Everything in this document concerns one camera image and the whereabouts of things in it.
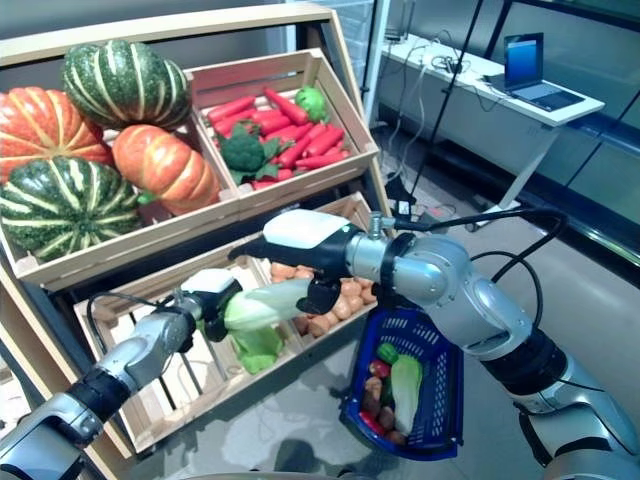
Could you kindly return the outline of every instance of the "cabbage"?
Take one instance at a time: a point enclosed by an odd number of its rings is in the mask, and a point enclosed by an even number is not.
[[[302,87],[295,98],[296,105],[307,112],[313,123],[328,122],[327,101],[320,90],[314,87]]]
[[[398,355],[391,366],[391,390],[396,404],[396,430],[409,435],[418,411],[422,365],[410,355]]]

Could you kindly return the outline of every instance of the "green vegetable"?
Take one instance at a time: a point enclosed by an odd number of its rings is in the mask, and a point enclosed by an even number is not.
[[[376,355],[378,355],[380,360],[388,363],[389,365],[393,365],[398,359],[398,351],[396,350],[396,347],[389,342],[381,343],[376,350]]]
[[[282,339],[271,327],[252,332],[231,334],[236,345],[238,360],[252,375],[269,368],[278,360],[278,354],[284,347]]]
[[[259,180],[262,177],[275,177],[278,167],[269,163],[280,153],[280,139],[273,138],[264,145],[258,135],[247,132],[244,125],[234,125],[231,137],[218,135],[220,153],[231,171],[237,185],[248,179]]]
[[[396,430],[409,435],[418,410],[422,365],[410,355],[398,355],[391,366],[391,388],[396,404]]]
[[[79,157],[35,160],[0,189],[4,231],[48,261],[130,232],[137,195],[114,169]]]
[[[235,294],[224,312],[231,333],[259,330],[299,315],[296,302],[307,296],[310,280],[295,278]]]
[[[327,100],[322,92],[314,87],[302,87],[295,98],[296,105],[301,107],[309,115],[313,123],[328,122]]]
[[[182,70],[144,43],[109,40],[104,46],[71,47],[62,77],[75,106],[108,128],[148,123],[171,129],[191,109]]]

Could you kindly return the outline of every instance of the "table leg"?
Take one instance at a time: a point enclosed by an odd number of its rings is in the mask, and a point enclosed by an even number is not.
[[[525,183],[527,183],[527,180],[529,180],[531,175],[533,175],[533,172],[536,171],[542,159],[547,155],[547,152],[551,148],[551,145],[553,145],[553,142],[556,141],[556,138],[558,138],[559,134],[559,128],[554,128],[549,132],[549,135],[544,139],[544,141],[542,141],[538,148],[534,150],[531,161],[515,178],[515,180],[507,190],[507,193],[505,193],[502,197],[502,200],[500,200],[500,203],[494,205],[488,210],[485,210],[483,213],[503,212],[505,210],[510,210],[512,208],[520,206],[520,203],[516,201],[516,197],[524,187]],[[471,231],[475,231],[478,228],[485,226],[487,223],[489,223],[489,221],[477,222],[474,224]]]

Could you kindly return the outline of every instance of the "blue plastic basket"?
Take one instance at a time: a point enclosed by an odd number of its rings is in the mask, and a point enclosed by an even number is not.
[[[371,376],[369,364],[384,342],[423,365],[420,402],[406,446],[379,436],[359,415],[364,384]],[[367,318],[341,420],[365,443],[393,455],[418,461],[455,457],[462,445],[462,372],[461,350],[438,332],[429,316],[417,310],[377,308]]]

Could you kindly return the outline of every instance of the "green striped pumpkin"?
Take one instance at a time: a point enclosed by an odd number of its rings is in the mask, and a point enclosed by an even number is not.
[[[146,123],[171,129],[189,115],[184,73],[144,43],[110,40],[104,46],[71,47],[62,77],[78,110],[107,128]]]
[[[0,189],[2,228],[48,261],[136,228],[136,199],[111,167],[80,157],[35,160],[14,169]]]

